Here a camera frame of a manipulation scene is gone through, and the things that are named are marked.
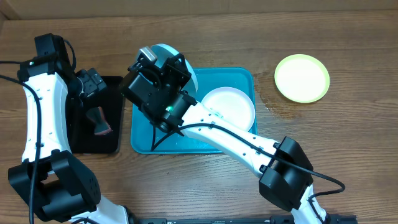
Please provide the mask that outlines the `yellow plate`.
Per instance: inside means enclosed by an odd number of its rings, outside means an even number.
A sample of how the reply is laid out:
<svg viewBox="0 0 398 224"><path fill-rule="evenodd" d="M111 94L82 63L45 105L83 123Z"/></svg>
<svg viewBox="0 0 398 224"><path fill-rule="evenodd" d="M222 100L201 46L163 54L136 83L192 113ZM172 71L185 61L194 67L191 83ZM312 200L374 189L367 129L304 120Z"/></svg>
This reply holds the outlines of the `yellow plate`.
<svg viewBox="0 0 398 224"><path fill-rule="evenodd" d="M330 75L324 64L305 54L282 59L275 69L274 81L283 96L297 103L316 102L330 87Z"/></svg>

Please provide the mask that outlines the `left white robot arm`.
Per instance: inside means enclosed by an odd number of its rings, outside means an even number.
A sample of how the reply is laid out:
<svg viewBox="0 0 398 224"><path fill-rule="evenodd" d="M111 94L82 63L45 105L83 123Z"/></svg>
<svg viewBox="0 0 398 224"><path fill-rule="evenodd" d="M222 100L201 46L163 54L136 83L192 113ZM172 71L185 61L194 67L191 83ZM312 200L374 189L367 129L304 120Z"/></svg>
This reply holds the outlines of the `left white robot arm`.
<svg viewBox="0 0 398 224"><path fill-rule="evenodd" d="M35 46L37 56L20 64L15 80L27 100L25 150L21 164L8 170L30 223L133 223L130 211L103 196L94 173L71 152L66 106L77 77L70 43L49 33L37 36Z"/></svg>

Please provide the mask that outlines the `red green scrub sponge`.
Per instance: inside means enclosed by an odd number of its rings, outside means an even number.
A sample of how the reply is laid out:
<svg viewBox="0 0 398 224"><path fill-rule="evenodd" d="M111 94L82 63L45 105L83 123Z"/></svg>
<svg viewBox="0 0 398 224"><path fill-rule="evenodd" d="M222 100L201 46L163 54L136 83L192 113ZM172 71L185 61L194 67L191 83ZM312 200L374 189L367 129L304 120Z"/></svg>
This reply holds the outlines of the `red green scrub sponge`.
<svg viewBox="0 0 398 224"><path fill-rule="evenodd" d="M101 126L98 131L95 131L95 129L94 129L94 134L97 136L102 136L102 135L106 135L106 134L112 132L112 129L111 129L111 126L106 121L102 107L99 106L99 108L100 108L100 113L101 113Z"/></svg>

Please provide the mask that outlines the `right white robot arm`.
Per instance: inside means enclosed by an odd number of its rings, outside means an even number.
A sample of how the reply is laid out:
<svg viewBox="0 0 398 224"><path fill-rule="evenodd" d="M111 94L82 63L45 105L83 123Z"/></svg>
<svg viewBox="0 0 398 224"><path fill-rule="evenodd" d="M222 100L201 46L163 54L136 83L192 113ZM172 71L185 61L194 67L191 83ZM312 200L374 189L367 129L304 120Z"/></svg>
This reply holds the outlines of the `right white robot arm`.
<svg viewBox="0 0 398 224"><path fill-rule="evenodd" d="M183 86L190 80L185 57L177 54L156 66L141 52L119 86L121 93L167 136L177 133L203 141L233 157L259 179L259 192L290 212L295 223L329 223L313 194L313 166L299 143L281 142L243 131L210 111Z"/></svg>

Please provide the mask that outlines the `white plate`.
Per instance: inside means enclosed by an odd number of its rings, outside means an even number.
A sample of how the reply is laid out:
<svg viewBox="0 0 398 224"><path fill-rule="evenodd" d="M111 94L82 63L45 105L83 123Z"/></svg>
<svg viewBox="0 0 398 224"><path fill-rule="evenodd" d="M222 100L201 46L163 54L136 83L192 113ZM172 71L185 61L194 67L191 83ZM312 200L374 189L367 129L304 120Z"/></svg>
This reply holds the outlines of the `white plate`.
<svg viewBox="0 0 398 224"><path fill-rule="evenodd" d="M243 91L220 87L205 95L201 103L239 129L249 131L255 121L254 103Z"/></svg>

